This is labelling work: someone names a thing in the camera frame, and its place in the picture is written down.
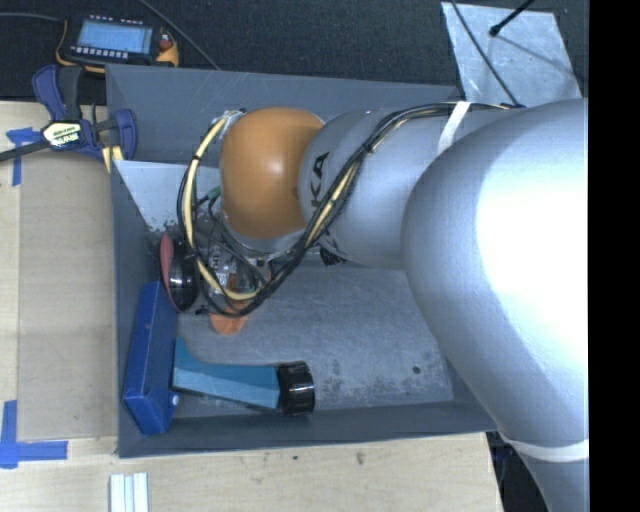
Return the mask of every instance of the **blue tape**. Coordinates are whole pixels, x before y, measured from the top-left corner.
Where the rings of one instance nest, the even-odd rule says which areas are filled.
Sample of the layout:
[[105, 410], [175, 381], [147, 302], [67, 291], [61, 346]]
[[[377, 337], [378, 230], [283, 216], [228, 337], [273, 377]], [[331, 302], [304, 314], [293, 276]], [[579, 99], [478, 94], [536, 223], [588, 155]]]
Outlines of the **blue tape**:
[[0, 468], [15, 469], [19, 462], [34, 460], [65, 460], [68, 441], [19, 443], [16, 441], [18, 401], [4, 403], [0, 433]]
[[[15, 147], [19, 148], [25, 143], [32, 144], [42, 139], [40, 132], [29, 128], [18, 128], [17, 130], [9, 130], [7, 132], [8, 139], [13, 142]], [[13, 161], [13, 178], [11, 185], [17, 187], [22, 182], [22, 159], [17, 157]]]

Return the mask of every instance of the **orange object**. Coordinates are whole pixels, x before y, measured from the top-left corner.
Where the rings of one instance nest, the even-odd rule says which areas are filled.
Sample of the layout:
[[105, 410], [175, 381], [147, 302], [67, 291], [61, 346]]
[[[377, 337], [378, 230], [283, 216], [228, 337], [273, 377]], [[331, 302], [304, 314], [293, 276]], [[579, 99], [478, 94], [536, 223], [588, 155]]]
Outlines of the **orange object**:
[[[236, 309], [242, 309], [247, 305], [245, 301], [231, 301]], [[227, 307], [226, 311], [231, 312], [232, 309]], [[232, 318], [228, 316], [219, 315], [217, 313], [209, 313], [209, 321], [211, 326], [220, 334], [230, 335], [240, 332], [247, 321], [247, 316], [240, 316]]]
[[222, 141], [222, 209], [239, 234], [266, 240], [305, 227], [298, 200], [304, 153], [323, 126], [306, 110], [270, 107], [249, 112]]

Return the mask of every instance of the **wooden board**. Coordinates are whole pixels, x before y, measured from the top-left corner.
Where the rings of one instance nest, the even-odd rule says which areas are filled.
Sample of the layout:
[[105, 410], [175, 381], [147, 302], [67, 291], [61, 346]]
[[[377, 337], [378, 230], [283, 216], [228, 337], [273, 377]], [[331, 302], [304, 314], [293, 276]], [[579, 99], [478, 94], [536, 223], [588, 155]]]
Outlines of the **wooden board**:
[[[9, 129], [39, 129], [46, 124], [44, 107], [19, 105], [0, 105], [3, 135]], [[11, 168], [12, 164], [3, 165], [7, 180], [3, 185], [14, 201], [20, 195], [19, 299], [16, 302], [15, 281], [9, 281], [13, 285], [6, 293], [13, 295], [3, 304], [19, 305], [7, 312], [9, 316], [20, 312], [18, 438], [114, 435], [113, 236], [108, 174], [98, 161], [49, 150], [22, 159], [22, 184], [17, 188], [9, 185]], [[8, 215], [2, 203], [3, 214]], [[17, 220], [17, 207], [11, 207]], [[9, 256], [14, 267], [17, 233], [16, 224], [7, 237], [13, 244]]]
[[107, 510], [111, 474], [147, 472], [152, 512], [502, 510], [484, 435], [118, 460], [115, 439], [0, 473], [6, 511]]

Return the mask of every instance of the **wooden table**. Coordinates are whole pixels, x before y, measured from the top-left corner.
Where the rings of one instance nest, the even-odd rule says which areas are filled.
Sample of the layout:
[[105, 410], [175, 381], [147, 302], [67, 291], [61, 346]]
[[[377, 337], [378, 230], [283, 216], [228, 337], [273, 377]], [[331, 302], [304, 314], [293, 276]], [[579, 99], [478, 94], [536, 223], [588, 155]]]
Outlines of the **wooden table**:
[[[37, 104], [0, 102], [0, 150], [12, 147], [7, 130], [46, 121]], [[23, 172], [63, 158], [26, 157]], [[11, 173], [12, 164], [0, 164], [0, 400], [20, 405], [21, 187], [11, 186]], [[110, 475], [146, 472], [153, 512], [502, 511], [484, 434], [127, 460], [115, 449], [114, 435], [74, 438], [66, 461], [0, 469], [0, 510], [108, 510]]]

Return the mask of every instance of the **gray box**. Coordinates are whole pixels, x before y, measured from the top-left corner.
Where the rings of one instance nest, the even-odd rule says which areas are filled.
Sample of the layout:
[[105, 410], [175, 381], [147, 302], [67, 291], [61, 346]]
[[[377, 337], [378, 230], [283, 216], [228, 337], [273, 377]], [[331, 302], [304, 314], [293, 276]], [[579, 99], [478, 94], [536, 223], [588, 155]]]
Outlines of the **gray box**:
[[[445, 101], [457, 91], [419, 84], [110, 66], [107, 94], [111, 111], [130, 108], [136, 115], [136, 161], [184, 164], [211, 119], [229, 108], [298, 107], [329, 121], [348, 111]], [[214, 180], [211, 168], [217, 158], [213, 147], [206, 159], [210, 169], [203, 169], [213, 173]], [[136, 190], [144, 182], [143, 172], [156, 173], [168, 186], [175, 184], [177, 193], [183, 168], [153, 169], [134, 161], [111, 174], [120, 389], [140, 288], [159, 278], [159, 233], [148, 211], [153, 208], [141, 208], [139, 200], [142, 195], [145, 201], [154, 198], [148, 190]], [[439, 350], [402, 271], [353, 264], [325, 267], [310, 254], [237, 335], [215, 333], [206, 317], [193, 312], [180, 316], [178, 333], [203, 361], [306, 361], [316, 384], [316, 411], [287, 418], [185, 394], [169, 430], [144, 437], [120, 401], [121, 457], [495, 429]]]

